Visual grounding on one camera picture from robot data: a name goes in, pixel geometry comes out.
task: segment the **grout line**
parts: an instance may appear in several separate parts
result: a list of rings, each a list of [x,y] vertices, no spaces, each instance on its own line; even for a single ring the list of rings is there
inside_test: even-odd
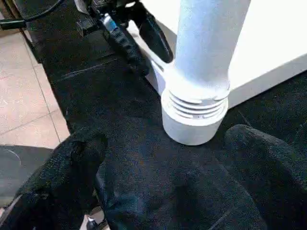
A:
[[[29,58],[31,59],[30,54],[29,54],[29,50],[27,49],[27,47],[25,47],[25,49],[27,50],[28,56],[29,56]],[[32,67],[33,67],[33,70],[34,70],[34,73],[35,73],[36,80],[37,80],[37,82],[38,82],[39,88],[40,88],[40,90],[41,90],[41,92],[42,92],[42,95],[43,95],[43,98],[44,98],[45,104],[46,104],[46,106],[47,106],[48,114],[49,114],[49,116],[50,116],[50,118],[51,118],[52,125],[53,125],[53,127],[54,127],[54,130],[56,131],[56,134],[57,134],[57,137],[58,137],[59,143],[61,143],[61,140],[60,140],[60,138],[59,138],[59,134],[58,134],[58,131],[57,131],[56,125],[54,124],[53,118],[52,118],[52,116],[51,116],[51,112],[50,112],[49,106],[48,106],[48,104],[47,104],[46,97],[45,97],[45,95],[44,95],[44,92],[43,92],[42,86],[41,86],[41,84],[40,84],[40,82],[39,82],[39,79],[38,79],[38,76],[37,76],[37,73],[36,73],[35,67],[33,66],[33,62],[32,62],[32,60],[31,60],[31,64],[32,64]]]
[[[29,122],[24,123],[24,124],[22,124],[22,125],[20,125],[20,126],[17,126],[17,127],[15,127],[15,128],[12,128],[12,129],[10,129],[10,130],[7,130],[7,131],[5,131],[5,132],[3,132],[3,133],[0,133],[0,136],[3,135],[3,134],[6,134],[6,133],[8,133],[8,132],[11,132],[11,131],[13,131],[13,130],[15,130],[15,129],[18,129],[18,128],[22,127],[22,126],[28,125],[28,124],[30,124],[31,122],[34,122],[34,121],[36,121],[36,120],[38,120],[38,119],[41,119],[41,118],[43,118],[43,117],[45,117],[45,116],[47,116],[47,115],[50,115],[50,114],[45,114],[45,115],[43,115],[43,116],[40,116],[40,117],[38,117],[38,118],[35,118],[35,119],[32,120],[32,121],[29,121]]]
[[[35,72],[36,80],[38,81],[38,84],[39,84],[39,88],[40,88],[40,90],[41,90],[41,92],[42,92],[42,94],[43,94],[43,98],[44,98],[45,104],[46,104],[46,106],[47,106],[47,110],[48,110],[48,112],[49,112],[49,116],[50,116],[50,118],[51,118],[52,125],[53,125],[53,127],[54,127],[54,130],[56,131],[56,134],[57,134],[58,140],[59,140],[59,142],[61,143],[61,140],[59,139],[59,134],[58,134],[58,131],[57,131],[56,125],[54,124],[54,121],[53,121],[53,118],[52,118],[52,116],[51,116],[51,112],[50,112],[49,106],[48,106],[48,104],[47,104],[46,97],[45,97],[45,95],[44,95],[44,92],[43,92],[42,86],[40,85],[40,82],[39,82],[39,80],[38,80],[38,76],[37,76],[36,70],[35,70],[35,68],[34,68],[34,67],[33,67],[33,69],[34,69],[34,72]]]

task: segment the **black cable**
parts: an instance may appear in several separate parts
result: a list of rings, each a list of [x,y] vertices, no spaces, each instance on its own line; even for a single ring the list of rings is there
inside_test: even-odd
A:
[[[53,6],[51,6],[49,9],[45,10],[44,12],[41,12],[41,13],[34,15],[30,18],[25,18],[24,20],[26,22],[31,22],[31,21],[34,21],[36,19],[42,18],[42,17],[46,16],[47,14],[50,14],[53,11],[55,11],[60,6],[60,4],[62,4],[64,1],[65,0],[58,0],[56,3],[54,3]]]

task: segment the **black plastic part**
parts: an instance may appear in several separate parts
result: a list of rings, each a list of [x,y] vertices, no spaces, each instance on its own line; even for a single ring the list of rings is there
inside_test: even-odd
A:
[[[174,55],[155,17],[147,11],[142,3],[137,2],[132,7],[131,18],[138,26],[140,35],[148,47],[162,61],[170,63],[174,59]]]
[[[24,19],[4,19],[0,20],[2,30],[21,29],[26,27]]]
[[[98,25],[91,17],[77,22],[77,30],[82,37],[87,36],[98,29]]]
[[[108,31],[103,25],[102,20],[99,25],[104,31],[105,40],[111,45],[114,51],[118,52],[127,61],[129,68],[135,74],[146,76],[149,73],[149,68],[132,35],[118,23],[113,31]]]
[[[97,222],[94,219],[89,220],[86,224],[86,229],[87,230],[99,230],[99,225],[97,224]]]

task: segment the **black mat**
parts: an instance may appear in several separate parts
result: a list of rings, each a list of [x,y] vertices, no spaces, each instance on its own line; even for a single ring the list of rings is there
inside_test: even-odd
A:
[[[27,1],[31,7],[17,2],[25,16],[49,0]],[[70,131],[100,126],[109,139],[97,184],[110,225],[265,229],[267,224],[274,229],[278,222],[253,196],[254,204],[246,184],[238,183],[245,174],[230,174],[236,161],[224,146],[224,134],[246,124],[291,144],[306,120],[306,73],[231,109],[209,143],[182,146],[164,133],[159,97],[148,82],[129,72],[100,32],[81,39],[73,1],[64,5],[29,25],[30,34]]]

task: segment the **white plastic base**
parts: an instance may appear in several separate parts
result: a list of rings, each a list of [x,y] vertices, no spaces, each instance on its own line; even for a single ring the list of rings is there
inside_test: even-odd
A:
[[[161,95],[162,119],[165,132],[176,142],[184,145],[201,145],[211,140],[228,110],[228,99],[202,110],[202,115],[192,117],[174,107],[168,90]]]

